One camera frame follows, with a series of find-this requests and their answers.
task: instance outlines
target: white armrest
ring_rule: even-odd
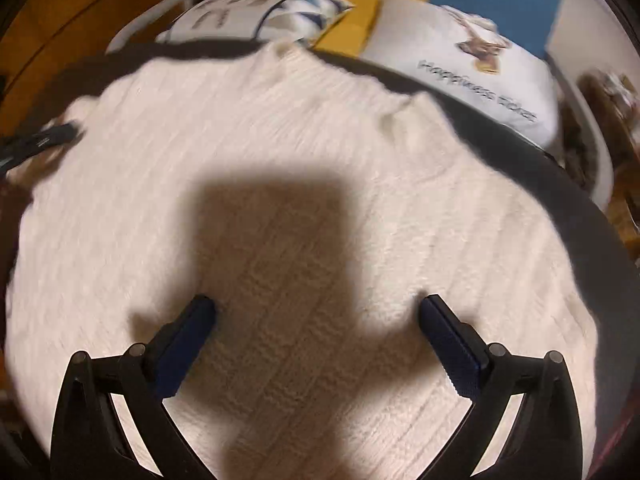
[[[613,191],[613,165],[607,143],[578,85],[562,72],[562,69],[551,56],[547,56],[547,62],[562,89],[562,93],[564,93],[567,104],[574,113],[581,131],[588,136],[595,147],[596,176],[590,197],[601,211],[605,211]]]
[[[111,43],[107,47],[107,54],[120,50],[137,31],[142,30],[147,25],[158,20],[182,1],[183,0],[162,0],[159,4],[151,7],[147,12],[143,12],[137,18],[131,20],[113,37]]]

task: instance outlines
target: white sweater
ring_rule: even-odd
[[[220,480],[416,478],[469,407],[418,330],[428,292],[487,342],[564,354],[590,462],[596,329],[566,251],[428,95],[271,44],[153,60],[67,119],[84,138],[35,190],[7,298],[47,449],[73,352],[121,354],[204,293],[219,325],[165,406]]]

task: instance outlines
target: cable knit pattern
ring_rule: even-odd
[[[120,354],[201,292],[220,323],[165,406],[220,480],[416,478],[469,406],[417,328],[427,291],[487,342],[565,355],[589,463],[596,329],[564,247],[428,95],[270,44],[154,60],[68,118],[84,138],[35,189],[7,297],[47,449],[71,354]]]

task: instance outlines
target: printed pillow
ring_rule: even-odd
[[[548,152],[557,149],[558,99],[548,66],[491,20],[417,0],[380,0],[361,58],[469,104]]]
[[[204,0],[183,13],[156,41],[287,38],[311,46],[352,8],[347,0]]]

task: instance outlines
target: wooden floor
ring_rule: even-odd
[[[0,135],[11,134],[36,95],[65,66],[105,50],[130,20],[161,0],[28,0],[0,40]],[[152,41],[175,13],[135,39]]]

